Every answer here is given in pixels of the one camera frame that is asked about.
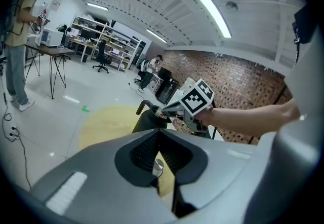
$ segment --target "white wall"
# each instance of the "white wall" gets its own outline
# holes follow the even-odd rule
[[[41,6],[46,3],[48,8],[53,0],[37,0],[35,6]],[[48,19],[51,21],[46,28],[55,29],[58,25],[65,23],[68,27],[71,25],[75,16],[85,14],[85,4],[81,0],[62,0],[58,10],[49,11]]]
[[[142,34],[138,33],[137,31],[132,30],[131,28],[129,28],[129,27],[127,27],[127,26],[125,26],[125,25],[123,25],[123,24],[121,24],[119,22],[116,22],[116,24],[115,24],[115,26],[113,28],[118,30],[119,32],[127,35],[127,36],[135,36],[138,39],[141,39],[142,41],[144,41],[146,43],[146,46],[143,49],[142,54],[146,54],[149,46],[152,43],[151,40],[149,40],[147,37],[143,36]]]

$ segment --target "white sneaker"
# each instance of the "white sneaker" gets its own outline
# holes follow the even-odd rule
[[[31,107],[35,103],[34,99],[28,98],[28,102],[24,105],[19,105],[20,111],[27,110],[29,107]]]
[[[13,96],[11,96],[10,101],[14,102],[16,99],[17,99],[17,95],[13,95]]]

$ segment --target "jeans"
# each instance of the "jeans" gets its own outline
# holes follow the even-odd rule
[[[144,89],[146,86],[148,86],[148,84],[151,82],[152,80],[152,77],[153,77],[153,74],[150,73],[150,72],[146,72],[145,73],[145,77],[143,79],[143,81],[141,82],[140,84],[140,88],[141,89]]]
[[[25,46],[11,47],[6,45],[5,55],[7,58],[7,90],[11,96],[17,95],[18,103],[24,105],[28,102],[24,83]]]

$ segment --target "man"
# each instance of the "man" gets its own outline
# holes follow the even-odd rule
[[[144,92],[144,88],[146,86],[148,86],[148,84],[151,82],[152,80],[152,77],[153,77],[153,72],[154,72],[154,68],[156,66],[156,64],[162,60],[163,61],[163,58],[162,58],[162,55],[157,55],[155,58],[153,58],[148,67],[147,67],[147,70],[146,70],[146,73],[145,73],[145,77],[143,79],[143,81],[141,82],[140,84],[140,87],[138,87],[138,91],[143,93]]]
[[[269,105],[254,109],[209,108],[195,118],[205,126],[214,127],[260,137],[278,131],[284,124],[300,117],[294,99],[282,105]]]
[[[14,25],[5,41],[7,90],[12,102],[18,100],[20,111],[28,109],[35,102],[27,97],[24,85],[25,44],[29,24],[40,24],[39,18],[31,15],[35,2],[36,0],[18,0]]]

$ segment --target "ceiling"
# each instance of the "ceiling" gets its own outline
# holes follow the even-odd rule
[[[199,0],[83,0],[106,6],[88,7],[93,15],[110,17],[170,50],[201,50],[241,57],[286,74],[294,65],[294,14],[305,0],[214,0],[232,38],[225,39]],[[226,8],[235,2],[238,11]],[[167,45],[146,32],[150,28]]]

